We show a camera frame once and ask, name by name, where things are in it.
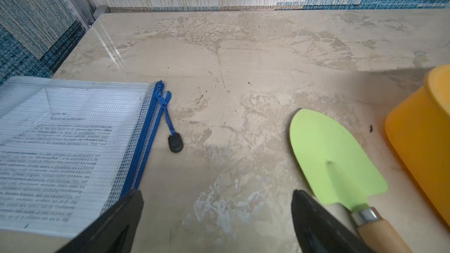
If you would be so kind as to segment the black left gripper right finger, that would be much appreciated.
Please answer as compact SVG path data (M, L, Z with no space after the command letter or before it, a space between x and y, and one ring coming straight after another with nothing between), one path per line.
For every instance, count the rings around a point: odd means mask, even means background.
M304 190L293 192L291 213L303 253L373 252Z

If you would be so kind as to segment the green shovel wooden handle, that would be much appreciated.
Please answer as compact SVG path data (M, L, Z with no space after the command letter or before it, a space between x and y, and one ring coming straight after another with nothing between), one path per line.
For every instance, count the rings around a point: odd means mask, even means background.
M412 250L389 221L368 202L388 184L355 137L339 122L302 108L292 118L289 140L315 197L348 209L363 241L377 253Z

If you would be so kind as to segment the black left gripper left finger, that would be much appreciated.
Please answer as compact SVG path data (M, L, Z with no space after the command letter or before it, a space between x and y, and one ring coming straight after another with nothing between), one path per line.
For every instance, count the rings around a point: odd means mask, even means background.
M129 253L143 206L141 191L130 191L58 252Z

